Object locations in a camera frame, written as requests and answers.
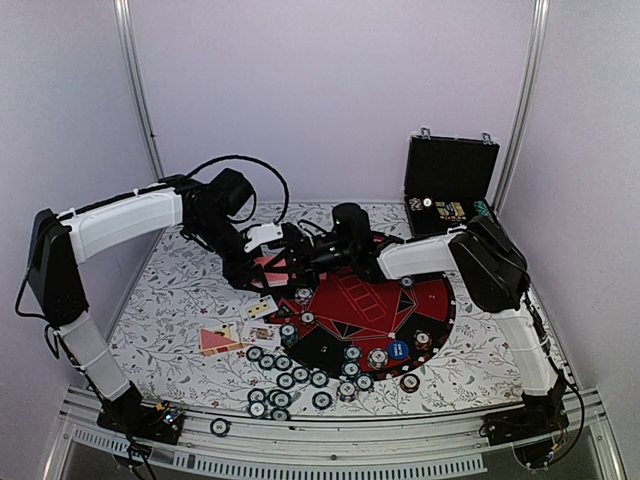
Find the blue small blind button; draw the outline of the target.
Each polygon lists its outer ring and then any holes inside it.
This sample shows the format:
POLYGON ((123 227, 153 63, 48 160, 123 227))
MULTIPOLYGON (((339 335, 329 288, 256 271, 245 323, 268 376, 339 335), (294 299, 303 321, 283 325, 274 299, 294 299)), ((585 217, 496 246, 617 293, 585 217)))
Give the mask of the blue small blind button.
POLYGON ((388 345, 387 352, 392 360, 402 361, 409 357, 410 349, 404 341, 394 340, 388 345))

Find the blue chip stack seat four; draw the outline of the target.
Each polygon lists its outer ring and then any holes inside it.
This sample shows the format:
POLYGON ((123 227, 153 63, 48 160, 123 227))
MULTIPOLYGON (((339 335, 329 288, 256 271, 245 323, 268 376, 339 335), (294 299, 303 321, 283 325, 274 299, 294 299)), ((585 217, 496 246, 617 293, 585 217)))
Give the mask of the blue chip stack seat four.
POLYGON ((382 348, 374 348, 367 354, 367 365, 372 371, 385 369, 389 363, 388 351, 382 348))

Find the three of spades card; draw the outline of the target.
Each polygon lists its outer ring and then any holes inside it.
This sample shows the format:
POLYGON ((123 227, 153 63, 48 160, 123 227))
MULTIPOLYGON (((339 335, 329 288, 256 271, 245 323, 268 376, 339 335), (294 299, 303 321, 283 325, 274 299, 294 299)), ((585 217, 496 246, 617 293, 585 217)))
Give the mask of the three of spades card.
POLYGON ((278 306, 271 295, 254 299, 240 309, 244 320, 257 320, 269 316, 278 310, 278 306))

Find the king of diamonds card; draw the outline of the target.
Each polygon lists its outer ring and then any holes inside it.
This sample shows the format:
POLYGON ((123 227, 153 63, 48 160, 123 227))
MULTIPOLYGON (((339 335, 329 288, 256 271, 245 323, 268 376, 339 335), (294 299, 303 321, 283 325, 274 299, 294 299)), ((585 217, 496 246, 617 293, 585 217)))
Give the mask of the king of diamonds card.
POLYGON ((240 340, 244 345, 275 349, 281 344, 280 328, 264 322, 248 322, 242 328, 240 340))

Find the blue chip stack seat one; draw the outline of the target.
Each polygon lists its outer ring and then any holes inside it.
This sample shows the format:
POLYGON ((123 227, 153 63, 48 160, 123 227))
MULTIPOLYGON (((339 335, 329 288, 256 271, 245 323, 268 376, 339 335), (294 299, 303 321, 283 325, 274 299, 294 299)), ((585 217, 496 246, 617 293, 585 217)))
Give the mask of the blue chip stack seat one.
POLYGON ((411 288, 414 287, 415 282, 414 282, 414 279, 411 276, 404 276, 404 277, 399 279, 399 284, 404 289, 411 289, 411 288))

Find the red playing card deck box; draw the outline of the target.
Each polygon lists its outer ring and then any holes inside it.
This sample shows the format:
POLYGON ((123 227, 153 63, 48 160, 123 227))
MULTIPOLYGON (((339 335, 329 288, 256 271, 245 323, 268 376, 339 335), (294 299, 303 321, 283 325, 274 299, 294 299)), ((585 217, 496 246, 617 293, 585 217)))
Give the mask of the red playing card deck box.
POLYGON ((227 353, 243 347, 235 324, 200 328, 199 341, 200 352, 204 356, 227 353))

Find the green chip table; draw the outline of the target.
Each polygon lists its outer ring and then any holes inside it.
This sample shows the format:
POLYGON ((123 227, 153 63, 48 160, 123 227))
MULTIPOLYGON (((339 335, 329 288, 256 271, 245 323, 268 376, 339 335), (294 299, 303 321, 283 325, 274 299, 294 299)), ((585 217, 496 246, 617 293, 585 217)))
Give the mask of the green chip table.
POLYGON ((292 359, 287 355, 280 355, 275 358, 274 366, 279 371, 288 371, 292 368, 292 359))
POLYGON ((261 369, 271 370, 275 366, 275 357, 271 354, 264 354, 258 361, 261 369))

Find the green chip front cluster top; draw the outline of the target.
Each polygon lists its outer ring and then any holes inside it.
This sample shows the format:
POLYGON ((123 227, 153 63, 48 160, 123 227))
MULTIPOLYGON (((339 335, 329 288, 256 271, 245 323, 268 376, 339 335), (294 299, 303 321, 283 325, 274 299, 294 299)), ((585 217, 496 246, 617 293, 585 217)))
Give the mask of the green chip front cluster top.
POLYGON ((286 409, 291 405, 291 396, 286 391, 273 390, 269 394, 269 401, 275 407, 286 409))

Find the red backed card deck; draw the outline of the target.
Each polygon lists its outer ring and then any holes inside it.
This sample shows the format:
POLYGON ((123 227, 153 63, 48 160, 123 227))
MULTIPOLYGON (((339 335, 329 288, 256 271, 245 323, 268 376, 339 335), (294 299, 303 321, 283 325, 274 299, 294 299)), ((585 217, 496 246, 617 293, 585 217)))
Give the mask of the red backed card deck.
POLYGON ((267 272, 266 264, 273 260, 274 256, 262 256, 255 259, 255 264, 260 265, 264 270, 266 278, 266 285, 270 288, 284 287, 289 283, 289 276, 287 273, 275 273, 267 272))

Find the brown chip stack seat three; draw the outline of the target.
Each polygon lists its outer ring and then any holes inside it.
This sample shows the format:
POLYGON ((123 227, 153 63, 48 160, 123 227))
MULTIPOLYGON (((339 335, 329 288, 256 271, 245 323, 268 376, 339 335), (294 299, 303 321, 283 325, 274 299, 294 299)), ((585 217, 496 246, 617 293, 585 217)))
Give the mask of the brown chip stack seat three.
POLYGON ((414 347, 418 351, 429 351, 433 346, 431 335, 426 331, 417 331, 414 335, 414 347))

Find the green chip mat seat four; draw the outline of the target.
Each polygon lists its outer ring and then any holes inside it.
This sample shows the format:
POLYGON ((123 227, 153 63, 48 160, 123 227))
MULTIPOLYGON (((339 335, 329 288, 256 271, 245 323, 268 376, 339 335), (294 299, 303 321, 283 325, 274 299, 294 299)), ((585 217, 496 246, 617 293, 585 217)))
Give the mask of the green chip mat seat four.
POLYGON ((347 346, 344 349, 344 358, 347 361, 358 361, 362 357, 362 350, 355 345, 347 346))

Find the blue chip stack seat seven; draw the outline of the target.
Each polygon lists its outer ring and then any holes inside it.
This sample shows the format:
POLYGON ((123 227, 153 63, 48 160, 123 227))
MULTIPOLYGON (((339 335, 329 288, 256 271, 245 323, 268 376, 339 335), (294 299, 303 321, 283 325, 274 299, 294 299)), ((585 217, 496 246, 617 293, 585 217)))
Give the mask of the blue chip stack seat seven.
POLYGON ((301 287, 296 289, 294 299, 298 303, 307 304, 312 300, 313 295, 314 291, 311 288, 301 287))

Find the green chip stack seat six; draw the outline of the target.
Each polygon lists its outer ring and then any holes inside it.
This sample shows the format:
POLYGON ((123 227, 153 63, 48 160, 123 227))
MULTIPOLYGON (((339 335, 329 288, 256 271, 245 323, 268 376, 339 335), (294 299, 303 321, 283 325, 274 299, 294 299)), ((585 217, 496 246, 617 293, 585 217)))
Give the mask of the green chip stack seat six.
POLYGON ((289 348, 299 341, 299 330, 294 324, 284 324, 280 327, 280 338, 281 344, 284 347, 289 348))

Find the green chip mat edge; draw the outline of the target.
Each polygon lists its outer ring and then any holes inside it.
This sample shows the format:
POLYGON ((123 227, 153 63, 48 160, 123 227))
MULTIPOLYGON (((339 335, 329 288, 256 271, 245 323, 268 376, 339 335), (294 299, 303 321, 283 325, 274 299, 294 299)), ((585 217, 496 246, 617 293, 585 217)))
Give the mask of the green chip mat edge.
POLYGON ((342 365, 342 374, 346 377, 356 377, 361 373, 360 365, 357 361, 347 361, 342 365))
POLYGON ((310 379, 310 370, 303 366, 295 367, 291 375, 297 383, 305 383, 310 379))

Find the green chip cluster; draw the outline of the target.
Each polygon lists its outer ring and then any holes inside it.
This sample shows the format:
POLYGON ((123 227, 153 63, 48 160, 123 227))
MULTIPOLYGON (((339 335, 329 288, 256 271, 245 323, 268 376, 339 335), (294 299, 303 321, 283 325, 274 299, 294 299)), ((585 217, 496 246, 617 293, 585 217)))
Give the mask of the green chip cluster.
POLYGON ((275 407, 270 411, 269 417, 274 421, 289 421, 291 416, 286 408, 275 407))
POLYGON ((291 396, 286 391, 273 390, 269 394, 269 401, 275 407, 286 409, 291 405, 291 396))

